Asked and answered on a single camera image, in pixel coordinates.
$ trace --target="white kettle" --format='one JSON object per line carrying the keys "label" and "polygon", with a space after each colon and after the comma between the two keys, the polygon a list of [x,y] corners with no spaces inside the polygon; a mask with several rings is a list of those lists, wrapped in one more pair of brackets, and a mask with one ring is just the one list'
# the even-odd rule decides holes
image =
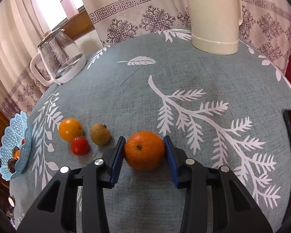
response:
{"label": "white kettle", "polygon": [[[57,83],[59,85],[70,81],[86,65],[84,53],[67,35],[63,29],[48,31],[38,45],[38,53],[30,62],[33,75],[46,87]],[[45,80],[36,69],[36,61],[41,58],[51,79]]]}
{"label": "white kettle", "polygon": [[225,55],[238,51],[241,0],[187,0],[187,3],[192,44],[196,48]]}

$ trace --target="kettle handle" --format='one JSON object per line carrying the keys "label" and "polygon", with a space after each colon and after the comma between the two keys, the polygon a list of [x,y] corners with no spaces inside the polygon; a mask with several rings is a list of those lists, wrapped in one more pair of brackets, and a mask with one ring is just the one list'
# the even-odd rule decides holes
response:
{"label": "kettle handle", "polygon": [[43,76],[38,72],[38,70],[36,69],[35,66],[35,61],[37,59],[37,57],[40,56],[39,52],[33,57],[33,59],[30,62],[30,71],[32,72],[32,74],[46,87],[49,87],[50,85],[52,85],[54,83],[54,81],[51,79],[49,81],[47,81],[46,79],[43,78]]}
{"label": "kettle handle", "polygon": [[237,4],[238,4],[238,25],[241,25],[243,21],[241,0],[237,0]]}

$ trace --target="blue gripper pad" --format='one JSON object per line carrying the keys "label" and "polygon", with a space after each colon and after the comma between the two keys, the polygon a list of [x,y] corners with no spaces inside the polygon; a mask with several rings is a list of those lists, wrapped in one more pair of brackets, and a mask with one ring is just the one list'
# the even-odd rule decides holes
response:
{"label": "blue gripper pad", "polygon": [[165,143],[165,148],[166,148],[166,156],[167,156],[167,162],[168,162],[168,167],[171,175],[171,181],[175,184],[175,186],[178,188],[180,184],[179,180],[179,169],[176,164],[175,160],[175,148],[169,138],[169,136],[164,137],[164,143]]}
{"label": "blue gripper pad", "polygon": [[123,159],[124,159],[124,146],[125,146],[126,140],[124,137],[120,137],[118,140],[118,143],[116,144],[115,150],[116,154],[111,166],[111,179],[110,182],[115,185],[120,176]]}

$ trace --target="red tomato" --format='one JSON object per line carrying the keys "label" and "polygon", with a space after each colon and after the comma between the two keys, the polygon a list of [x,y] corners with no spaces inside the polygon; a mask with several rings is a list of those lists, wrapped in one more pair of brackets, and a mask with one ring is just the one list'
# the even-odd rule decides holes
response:
{"label": "red tomato", "polygon": [[70,149],[74,155],[82,156],[88,153],[89,144],[88,141],[81,136],[72,139]]}

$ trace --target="patterned curtain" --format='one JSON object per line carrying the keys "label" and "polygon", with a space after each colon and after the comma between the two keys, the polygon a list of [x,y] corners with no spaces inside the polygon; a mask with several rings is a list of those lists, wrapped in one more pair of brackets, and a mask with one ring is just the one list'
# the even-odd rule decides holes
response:
{"label": "patterned curtain", "polygon": [[[2,0],[0,108],[9,119],[20,110],[30,114],[47,89],[31,74],[29,68],[42,34],[31,0]],[[44,77],[49,76],[44,67],[38,68]]]}
{"label": "patterned curtain", "polygon": [[[186,0],[83,0],[103,45],[149,32],[190,26]],[[286,0],[242,0],[240,34],[283,73],[291,54]]]}
{"label": "patterned curtain", "polygon": [[186,0],[83,0],[103,45],[190,26]]}

